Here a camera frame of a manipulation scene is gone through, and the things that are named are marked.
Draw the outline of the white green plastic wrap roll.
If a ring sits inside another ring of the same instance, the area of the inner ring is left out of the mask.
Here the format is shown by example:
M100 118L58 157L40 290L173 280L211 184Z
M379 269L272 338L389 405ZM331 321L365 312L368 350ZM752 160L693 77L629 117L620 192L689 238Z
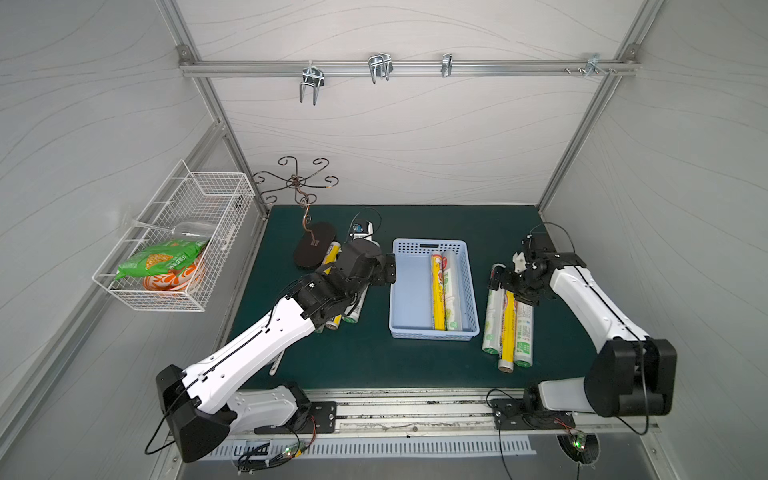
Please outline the white green plastic wrap roll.
M443 253L443 263L446 328L448 331L461 331L460 272L457 254L452 250L445 251Z

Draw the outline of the white translucent wrap roll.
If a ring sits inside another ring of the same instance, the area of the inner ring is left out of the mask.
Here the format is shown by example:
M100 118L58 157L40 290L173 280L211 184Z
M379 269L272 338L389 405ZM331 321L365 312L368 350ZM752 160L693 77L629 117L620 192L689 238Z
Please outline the white translucent wrap roll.
M365 298L366 298L366 295L367 295L367 291L368 291L368 287L365 287L361 291L361 293L359 295L359 298L356 301L356 303L354 304L353 308L342 317L342 319L345 322L356 324L359 321L359 318L360 318L360 315L361 315L361 312L362 312L362 308L364 306L364 301L365 301Z

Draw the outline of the thin yellow wrap roll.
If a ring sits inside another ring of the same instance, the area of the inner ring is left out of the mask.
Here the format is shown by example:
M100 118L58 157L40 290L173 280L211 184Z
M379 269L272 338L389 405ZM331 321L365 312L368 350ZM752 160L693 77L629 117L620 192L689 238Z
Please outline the thin yellow wrap roll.
M443 276L443 257L441 254L432 254L430 257L431 273L431 297L432 297L432 318L434 329L445 331L446 310L444 297L444 276Z

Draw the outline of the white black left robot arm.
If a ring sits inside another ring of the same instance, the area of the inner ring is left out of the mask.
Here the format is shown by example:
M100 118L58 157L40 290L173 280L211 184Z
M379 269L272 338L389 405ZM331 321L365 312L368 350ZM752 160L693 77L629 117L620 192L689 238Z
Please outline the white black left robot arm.
M162 422L185 463L213 452L238 428L300 428L311 405L297 386L279 385L252 397L243 384L280 353L326 321L353 309L369 286L396 281L396 258L367 239L344 244L336 261L287 285L245 332L186 368L169 365L155 379Z

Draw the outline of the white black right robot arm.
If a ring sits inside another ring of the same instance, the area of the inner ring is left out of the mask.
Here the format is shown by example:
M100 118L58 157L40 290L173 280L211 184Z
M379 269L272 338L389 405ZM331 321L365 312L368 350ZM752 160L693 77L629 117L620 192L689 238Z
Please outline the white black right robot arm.
M636 325L597 284L575 250L559 251L546 232L530 232L510 266L491 270L489 287L531 307L559 297L579 320L597 356L584 377L542 381L530 390L540 411L601 417L670 413L677 351Z

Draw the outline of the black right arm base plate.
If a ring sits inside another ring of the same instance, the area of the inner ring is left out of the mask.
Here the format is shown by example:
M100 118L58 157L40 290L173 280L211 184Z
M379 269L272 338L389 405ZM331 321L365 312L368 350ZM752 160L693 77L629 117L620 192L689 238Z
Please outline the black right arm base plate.
M517 399L510 396L488 398L492 420L497 431L576 429L570 412L552 411L539 407L531 397Z

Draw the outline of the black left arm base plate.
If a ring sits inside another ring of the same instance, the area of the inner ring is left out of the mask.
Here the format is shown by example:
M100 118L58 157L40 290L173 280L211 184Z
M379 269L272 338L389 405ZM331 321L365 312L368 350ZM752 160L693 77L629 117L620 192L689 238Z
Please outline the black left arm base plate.
M336 430L338 404L335 401L311 402L306 409L297 413L283 426L264 426L254 430L257 435L299 435L330 434Z

